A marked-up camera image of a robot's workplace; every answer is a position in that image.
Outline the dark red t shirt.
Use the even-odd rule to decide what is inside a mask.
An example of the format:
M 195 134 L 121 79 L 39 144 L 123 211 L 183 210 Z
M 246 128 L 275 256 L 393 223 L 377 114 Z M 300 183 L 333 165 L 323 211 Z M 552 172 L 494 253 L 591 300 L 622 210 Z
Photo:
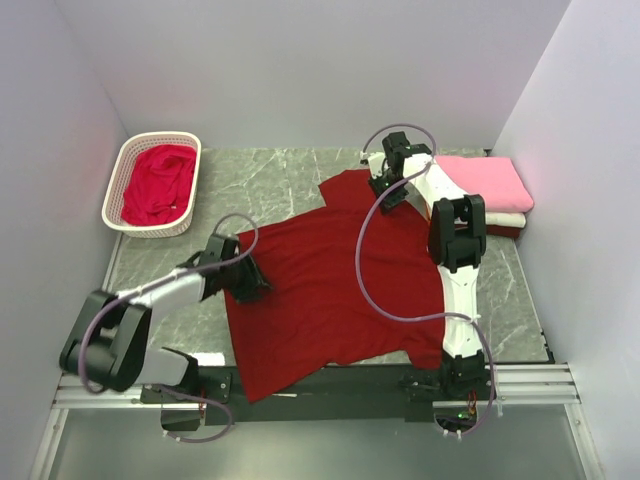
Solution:
M 361 291 L 356 242 L 375 197 L 365 170 L 320 187 L 324 206 L 244 232 L 273 289 L 257 301 L 225 301 L 231 340 L 248 397 L 256 402 L 327 364 L 348 365 L 403 351 L 422 369 L 441 363 L 444 322 L 404 323 L 378 313 Z M 361 249 L 366 291 L 399 317 L 441 313 L 440 275 L 426 248 L 429 227 L 409 204 L 374 213 Z

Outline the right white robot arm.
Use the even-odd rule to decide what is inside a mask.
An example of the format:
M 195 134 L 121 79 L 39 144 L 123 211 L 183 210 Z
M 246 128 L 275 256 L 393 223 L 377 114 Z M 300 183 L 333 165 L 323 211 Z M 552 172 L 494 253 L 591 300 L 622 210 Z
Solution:
M 458 187 L 436 161 L 433 135 L 420 127 L 431 144 L 412 144 L 401 130 L 403 123 L 385 129 L 382 160 L 375 165 L 367 150 L 361 161 L 369 164 L 369 185 L 376 196 L 361 226 L 356 242 L 355 269 L 358 285 L 366 301 L 383 316 L 404 323 L 445 320 L 442 362 L 438 388 L 448 398 L 460 399 L 478 391 L 490 380 L 485 367 L 489 354 L 486 339 L 478 327 L 477 280 L 486 252 L 485 202 Z M 442 283 L 444 311 L 419 317 L 399 317 L 382 310 L 366 291 L 361 274 L 361 249 L 375 210 L 387 214 L 405 201 L 411 184 L 424 200 L 429 214 L 428 253 Z

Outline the crimson t shirt in basket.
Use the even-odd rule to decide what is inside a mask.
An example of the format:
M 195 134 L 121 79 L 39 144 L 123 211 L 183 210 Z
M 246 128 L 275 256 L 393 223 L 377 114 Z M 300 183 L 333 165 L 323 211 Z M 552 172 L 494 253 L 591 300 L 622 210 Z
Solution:
M 123 194 L 121 218 L 137 227 L 176 221 L 189 204 L 195 163 L 196 150 L 184 145 L 158 145 L 139 154 Z

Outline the aluminium rail frame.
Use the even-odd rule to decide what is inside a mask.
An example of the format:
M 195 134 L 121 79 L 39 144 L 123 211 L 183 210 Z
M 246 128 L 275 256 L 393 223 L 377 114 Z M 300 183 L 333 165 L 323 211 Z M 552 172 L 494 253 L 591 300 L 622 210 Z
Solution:
M 500 365 L 495 369 L 495 404 L 507 405 L 573 405 L 581 402 L 572 372 L 566 364 Z M 152 403 L 142 399 L 142 388 L 133 387 L 124 393 L 105 392 L 92 395 L 80 382 L 61 377 L 52 407 L 60 410 L 84 409 L 187 409 L 193 403 Z

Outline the folded red t shirt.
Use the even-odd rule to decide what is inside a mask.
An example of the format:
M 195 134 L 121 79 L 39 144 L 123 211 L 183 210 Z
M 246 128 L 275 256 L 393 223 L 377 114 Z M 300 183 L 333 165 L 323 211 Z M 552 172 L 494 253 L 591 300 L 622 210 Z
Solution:
M 487 234 L 491 236 L 499 236 L 506 237 L 517 240 L 521 232 L 522 228 L 517 227 L 509 227 L 509 226 L 501 226 L 501 225 L 488 225 L 487 226 Z

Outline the folded white t shirt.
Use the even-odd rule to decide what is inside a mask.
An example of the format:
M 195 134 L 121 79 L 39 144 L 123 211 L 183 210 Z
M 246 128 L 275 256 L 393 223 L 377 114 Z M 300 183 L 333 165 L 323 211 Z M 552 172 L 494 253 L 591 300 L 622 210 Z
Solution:
M 487 225 L 523 229 L 526 226 L 526 217 L 523 213 L 487 212 L 485 214 Z

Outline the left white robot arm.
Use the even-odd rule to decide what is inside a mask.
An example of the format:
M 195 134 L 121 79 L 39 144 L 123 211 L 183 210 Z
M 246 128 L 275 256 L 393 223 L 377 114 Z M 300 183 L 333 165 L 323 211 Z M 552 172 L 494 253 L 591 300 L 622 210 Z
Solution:
M 218 233 L 206 247 L 169 274 L 131 290 L 91 292 L 59 355 L 68 374 L 85 374 L 93 390 L 124 392 L 134 385 L 160 384 L 176 401 L 193 399 L 203 385 L 198 360 L 187 353 L 148 347 L 154 322 L 219 292 L 243 304 L 272 289 L 239 239 Z

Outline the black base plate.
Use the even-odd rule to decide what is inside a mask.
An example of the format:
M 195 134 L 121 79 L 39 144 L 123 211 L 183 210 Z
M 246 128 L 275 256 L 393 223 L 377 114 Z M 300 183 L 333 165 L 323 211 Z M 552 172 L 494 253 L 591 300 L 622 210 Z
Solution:
M 242 422 L 402 419 L 433 422 L 438 402 L 462 406 L 490 398 L 490 373 L 410 364 L 325 367 L 268 397 L 250 402 L 237 367 L 200 369 L 200 395 Z

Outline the folded pink t shirt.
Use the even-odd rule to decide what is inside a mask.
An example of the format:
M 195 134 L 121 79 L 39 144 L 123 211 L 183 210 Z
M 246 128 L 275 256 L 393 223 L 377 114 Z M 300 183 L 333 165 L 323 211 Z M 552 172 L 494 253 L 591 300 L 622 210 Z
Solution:
M 479 194 L 489 212 L 527 213 L 534 200 L 508 157 L 438 156 L 438 165 L 469 194 Z

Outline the white plastic laundry basket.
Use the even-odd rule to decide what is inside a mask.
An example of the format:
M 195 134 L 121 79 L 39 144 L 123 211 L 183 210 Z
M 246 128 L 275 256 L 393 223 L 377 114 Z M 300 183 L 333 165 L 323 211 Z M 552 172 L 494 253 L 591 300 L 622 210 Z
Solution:
M 191 182 L 186 211 L 176 220 L 154 226 L 134 226 L 121 217 L 124 207 L 124 192 L 129 185 L 137 156 L 158 145 L 181 145 L 195 150 L 195 171 Z M 187 231 L 192 222 L 198 189 L 199 168 L 202 153 L 200 139 L 181 131 L 147 132 L 130 137 L 120 148 L 116 158 L 102 205 L 104 224 L 133 238 L 159 239 L 179 236 Z

